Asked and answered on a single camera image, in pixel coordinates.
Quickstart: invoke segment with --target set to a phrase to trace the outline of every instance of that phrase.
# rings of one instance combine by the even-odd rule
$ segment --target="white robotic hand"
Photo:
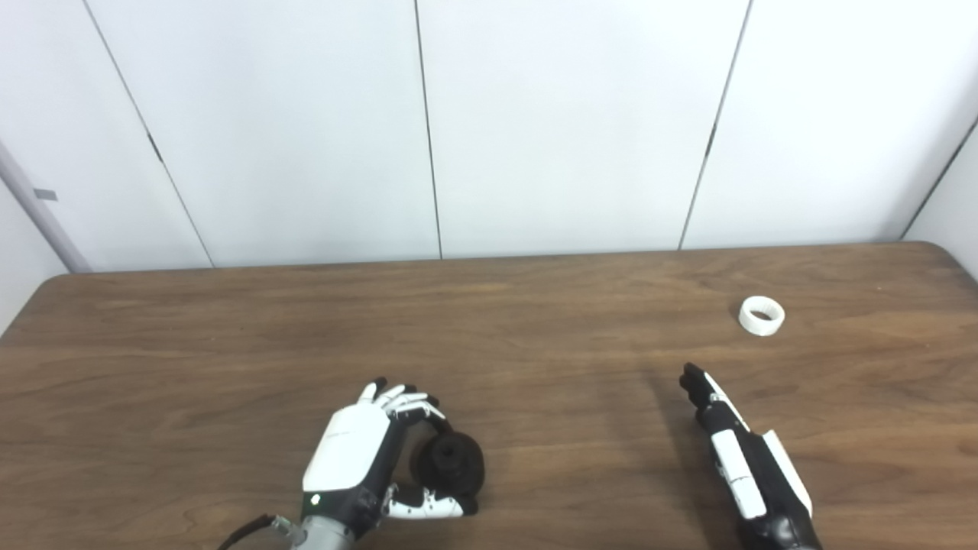
[[[348,546],[385,516],[433,519],[474,513],[474,500],[438,495],[427,488],[415,498],[410,490],[399,496],[391,475],[408,428],[422,420],[439,432],[450,428],[433,396],[405,385],[380,392],[385,383],[380,378],[367,384],[354,404],[333,414],[302,478],[302,526],[307,536],[295,548]],[[326,544],[326,539],[338,536],[348,544]],[[320,538],[323,541],[314,543]]]

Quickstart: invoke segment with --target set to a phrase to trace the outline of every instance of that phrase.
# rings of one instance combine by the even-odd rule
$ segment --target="robotic hand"
[[[381,392],[385,384],[384,378],[367,384],[355,403],[333,414],[302,478],[301,528],[281,518],[272,523],[293,549],[349,548],[384,517],[455,518],[477,511],[474,495],[484,479],[478,445],[452,432],[433,396],[405,385]],[[439,433],[414,468],[429,485],[400,489],[391,476],[407,430],[422,420]]]
[[[680,386],[710,435],[713,458],[738,512],[747,550],[822,550],[812,525],[812,499],[778,436],[756,435],[702,369],[687,363]]]

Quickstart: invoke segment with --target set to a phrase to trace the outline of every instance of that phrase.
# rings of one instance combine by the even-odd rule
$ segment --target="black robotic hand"
[[[680,386],[710,435],[713,458],[740,513],[747,550],[822,550],[812,499],[774,432],[750,432],[734,404],[702,369],[687,363]]]
[[[336,411],[330,419],[302,478],[304,524],[327,519],[330,526],[335,525],[333,522],[341,525],[343,535],[357,539],[384,517],[420,520],[475,513],[474,492],[478,487],[471,494],[450,495],[426,487],[398,494],[391,476],[411,426],[422,420],[430,422],[441,434],[441,447],[445,447],[446,437],[467,436],[451,433],[434,397],[405,385],[381,392],[385,384],[384,378],[367,384],[355,403]],[[449,446],[439,448],[457,452],[456,462],[477,453],[471,462],[477,459],[475,469],[483,475],[477,445],[474,451]]]

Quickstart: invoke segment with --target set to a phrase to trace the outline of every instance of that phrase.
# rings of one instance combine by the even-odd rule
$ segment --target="robot finger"
[[[383,405],[381,409],[383,409],[383,412],[385,413],[390,413],[390,411],[396,409],[397,407],[404,406],[414,401],[421,401],[426,398],[427,393],[401,393],[397,397],[387,401],[387,404]]]
[[[367,384],[363,391],[360,392],[360,398],[357,399],[358,403],[370,403],[374,400],[374,396],[377,392],[387,385],[387,379],[381,376],[375,379],[373,382]]]
[[[391,388],[390,390],[387,390],[384,393],[381,393],[380,395],[378,395],[377,399],[374,400],[374,405],[382,408],[391,399],[393,399],[394,397],[397,397],[401,393],[404,393],[404,390],[405,389],[406,388],[405,388],[405,386],[403,384],[398,384],[397,386]]]
[[[398,420],[413,420],[415,417],[419,417],[420,420],[429,416],[435,416],[441,420],[445,420],[445,415],[427,401],[412,401],[394,409],[393,413]]]

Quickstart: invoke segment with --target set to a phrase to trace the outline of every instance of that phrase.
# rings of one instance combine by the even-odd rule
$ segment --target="black object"
[[[269,516],[268,514],[262,514],[261,516],[251,520],[250,522],[244,524],[241,527],[235,529],[234,532],[228,535],[228,538],[217,547],[217,550],[228,550],[231,545],[238,542],[239,540],[245,538],[246,536],[252,534],[257,530],[262,530],[272,524],[275,521],[275,516]]]
[[[459,432],[437,435],[422,446],[411,474],[438,496],[475,496],[486,479],[482,449]]]
[[[747,430],[734,410],[723,400],[711,400],[716,392],[703,369],[687,363],[680,386],[696,406],[696,422],[708,435],[732,430],[761,491],[767,513],[737,523],[737,534],[747,550],[822,550],[808,508],[791,488],[764,438]],[[713,460],[718,462],[713,446]]]

